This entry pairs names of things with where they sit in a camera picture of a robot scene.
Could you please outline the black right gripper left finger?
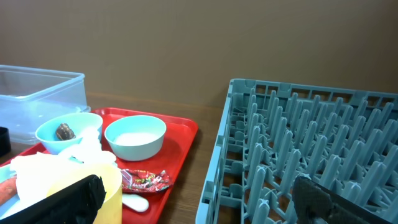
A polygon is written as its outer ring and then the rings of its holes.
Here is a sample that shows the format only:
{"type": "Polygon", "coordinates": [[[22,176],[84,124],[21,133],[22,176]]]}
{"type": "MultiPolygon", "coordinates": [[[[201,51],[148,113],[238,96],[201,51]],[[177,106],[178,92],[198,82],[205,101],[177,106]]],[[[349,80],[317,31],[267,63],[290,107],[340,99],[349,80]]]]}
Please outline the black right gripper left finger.
{"type": "Polygon", "coordinates": [[[105,200],[103,180],[89,175],[1,220],[1,224],[93,224],[105,200]]]}

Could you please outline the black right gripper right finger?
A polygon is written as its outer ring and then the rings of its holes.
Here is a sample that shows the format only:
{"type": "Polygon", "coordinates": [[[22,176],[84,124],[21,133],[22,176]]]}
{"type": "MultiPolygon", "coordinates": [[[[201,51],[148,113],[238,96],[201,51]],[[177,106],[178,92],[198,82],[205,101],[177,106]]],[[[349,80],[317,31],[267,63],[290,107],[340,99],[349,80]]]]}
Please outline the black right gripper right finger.
{"type": "Polygon", "coordinates": [[[292,189],[298,224],[391,224],[304,176],[292,189]]]}

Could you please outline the yellow plastic cup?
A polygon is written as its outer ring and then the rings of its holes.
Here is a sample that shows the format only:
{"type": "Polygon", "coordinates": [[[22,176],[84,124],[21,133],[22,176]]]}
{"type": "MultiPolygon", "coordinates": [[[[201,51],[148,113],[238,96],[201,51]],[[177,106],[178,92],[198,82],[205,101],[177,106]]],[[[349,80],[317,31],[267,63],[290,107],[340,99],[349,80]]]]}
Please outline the yellow plastic cup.
{"type": "Polygon", "coordinates": [[[102,178],[105,199],[98,210],[94,224],[122,224],[122,175],[120,169],[109,164],[81,165],[79,169],[72,170],[56,180],[48,189],[47,196],[74,184],[91,174],[102,178]]]}

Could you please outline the white plastic spoon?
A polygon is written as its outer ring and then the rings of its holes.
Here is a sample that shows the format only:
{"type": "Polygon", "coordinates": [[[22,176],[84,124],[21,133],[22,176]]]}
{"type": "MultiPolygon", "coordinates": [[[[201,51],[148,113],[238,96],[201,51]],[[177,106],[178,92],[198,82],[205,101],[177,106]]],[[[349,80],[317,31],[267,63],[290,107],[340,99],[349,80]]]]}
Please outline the white plastic spoon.
{"type": "Polygon", "coordinates": [[[145,212],[149,208],[149,202],[144,197],[136,194],[123,194],[122,203],[136,212],[145,212]]]}

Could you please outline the white tissue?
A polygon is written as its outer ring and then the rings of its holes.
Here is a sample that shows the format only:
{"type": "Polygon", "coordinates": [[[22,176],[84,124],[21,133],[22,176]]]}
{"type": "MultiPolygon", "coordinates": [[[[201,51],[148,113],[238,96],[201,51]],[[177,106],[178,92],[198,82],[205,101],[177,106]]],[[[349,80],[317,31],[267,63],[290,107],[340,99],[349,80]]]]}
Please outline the white tissue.
{"type": "Polygon", "coordinates": [[[88,164],[115,165],[116,156],[102,150],[100,132],[86,128],[81,141],[66,147],[57,155],[36,153],[17,156],[9,169],[16,174],[16,189],[21,203],[31,205],[46,197],[50,186],[63,175],[88,164]]]}

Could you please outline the red snack wrapper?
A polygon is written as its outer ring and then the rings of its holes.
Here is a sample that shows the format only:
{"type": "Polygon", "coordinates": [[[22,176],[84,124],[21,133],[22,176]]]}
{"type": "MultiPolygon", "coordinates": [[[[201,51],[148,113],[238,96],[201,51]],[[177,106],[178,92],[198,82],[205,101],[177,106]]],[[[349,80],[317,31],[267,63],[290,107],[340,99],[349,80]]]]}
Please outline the red snack wrapper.
{"type": "Polygon", "coordinates": [[[166,171],[158,174],[146,170],[121,170],[122,191],[125,194],[161,192],[172,185],[166,171]]]}

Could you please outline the grey dishwasher rack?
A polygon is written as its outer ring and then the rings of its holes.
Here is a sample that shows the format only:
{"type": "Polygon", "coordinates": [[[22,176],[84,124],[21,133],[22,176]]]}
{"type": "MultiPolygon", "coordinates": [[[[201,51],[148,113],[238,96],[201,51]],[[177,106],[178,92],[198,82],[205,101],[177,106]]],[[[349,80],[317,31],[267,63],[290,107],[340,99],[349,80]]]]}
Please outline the grey dishwasher rack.
{"type": "Polygon", "coordinates": [[[296,223],[306,176],[397,222],[397,95],[233,79],[195,221],[296,223]]]}

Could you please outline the brown food scrap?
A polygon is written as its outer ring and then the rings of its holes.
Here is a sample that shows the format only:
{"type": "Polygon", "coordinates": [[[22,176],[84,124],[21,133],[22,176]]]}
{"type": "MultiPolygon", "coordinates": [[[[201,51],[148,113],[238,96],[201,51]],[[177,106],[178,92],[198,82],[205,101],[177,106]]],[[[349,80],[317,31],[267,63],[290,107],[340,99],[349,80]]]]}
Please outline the brown food scrap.
{"type": "Polygon", "coordinates": [[[67,123],[61,123],[56,129],[55,134],[60,141],[67,141],[76,138],[75,133],[67,123]]]}

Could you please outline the light blue bowl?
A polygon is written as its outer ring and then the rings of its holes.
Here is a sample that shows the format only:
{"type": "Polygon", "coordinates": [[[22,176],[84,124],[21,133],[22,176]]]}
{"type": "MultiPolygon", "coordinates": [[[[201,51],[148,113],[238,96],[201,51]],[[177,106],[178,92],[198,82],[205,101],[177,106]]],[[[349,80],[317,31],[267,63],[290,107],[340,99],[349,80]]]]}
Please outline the light blue bowl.
{"type": "Polygon", "coordinates": [[[53,118],[39,126],[35,132],[36,138],[51,154],[59,154],[62,150],[74,144],[79,144],[83,139],[83,132],[87,129],[95,129],[99,132],[97,137],[101,139],[103,119],[94,113],[70,113],[53,118]],[[75,134],[75,138],[59,140],[56,130],[61,124],[67,124],[75,134]]]}

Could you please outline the green bowl with rice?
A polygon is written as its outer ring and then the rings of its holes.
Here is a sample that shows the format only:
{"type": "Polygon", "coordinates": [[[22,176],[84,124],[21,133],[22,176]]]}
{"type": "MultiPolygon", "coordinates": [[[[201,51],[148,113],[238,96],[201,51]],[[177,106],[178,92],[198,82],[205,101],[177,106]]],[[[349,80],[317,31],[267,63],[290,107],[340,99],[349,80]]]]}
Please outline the green bowl with rice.
{"type": "Polygon", "coordinates": [[[125,161],[143,161],[156,155],[167,127],[154,116],[134,115],[112,122],[104,136],[114,154],[125,161]]]}

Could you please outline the black plastic bin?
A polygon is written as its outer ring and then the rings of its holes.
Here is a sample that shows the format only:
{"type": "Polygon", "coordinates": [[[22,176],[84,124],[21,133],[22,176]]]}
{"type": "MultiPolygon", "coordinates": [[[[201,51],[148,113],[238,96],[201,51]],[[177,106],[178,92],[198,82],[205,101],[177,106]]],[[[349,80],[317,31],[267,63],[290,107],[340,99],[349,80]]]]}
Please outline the black plastic bin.
{"type": "Polygon", "coordinates": [[[11,141],[9,130],[5,127],[0,127],[0,156],[4,156],[11,151],[11,141]]]}

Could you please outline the clear plastic bin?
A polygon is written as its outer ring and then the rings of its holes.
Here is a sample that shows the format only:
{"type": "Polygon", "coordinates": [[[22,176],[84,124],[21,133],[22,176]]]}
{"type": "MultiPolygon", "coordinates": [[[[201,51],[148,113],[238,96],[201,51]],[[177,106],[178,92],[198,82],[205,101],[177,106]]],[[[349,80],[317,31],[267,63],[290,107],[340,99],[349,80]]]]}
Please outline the clear plastic bin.
{"type": "Polygon", "coordinates": [[[85,75],[1,65],[1,126],[12,142],[34,145],[37,128],[58,116],[88,112],[85,75]]]}

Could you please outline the red plastic tray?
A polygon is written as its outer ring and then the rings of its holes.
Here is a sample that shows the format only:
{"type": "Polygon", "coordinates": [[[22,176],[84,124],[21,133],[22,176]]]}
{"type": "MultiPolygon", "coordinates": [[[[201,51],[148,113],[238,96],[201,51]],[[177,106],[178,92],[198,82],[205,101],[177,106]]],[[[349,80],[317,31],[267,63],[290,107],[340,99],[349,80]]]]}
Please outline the red plastic tray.
{"type": "MultiPolygon", "coordinates": [[[[165,122],[167,130],[162,148],[153,157],[137,162],[128,162],[117,159],[116,163],[123,169],[140,169],[158,173],[165,170],[172,180],[176,180],[183,163],[187,157],[195,135],[198,131],[196,122],[176,116],[164,114],[147,113],[121,108],[101,108],[92,111],[103,118],[103,129],[106,129],[112,122],[134,115],[155,116],[165,122]]],[[[149,209],[143,213],[135,212],[126,206],[123,207],[123,224],[150,223],[156,224],[168,201],[172,188],[153,194],[145,194],[144,198],[149,201],[149,209]]]]}

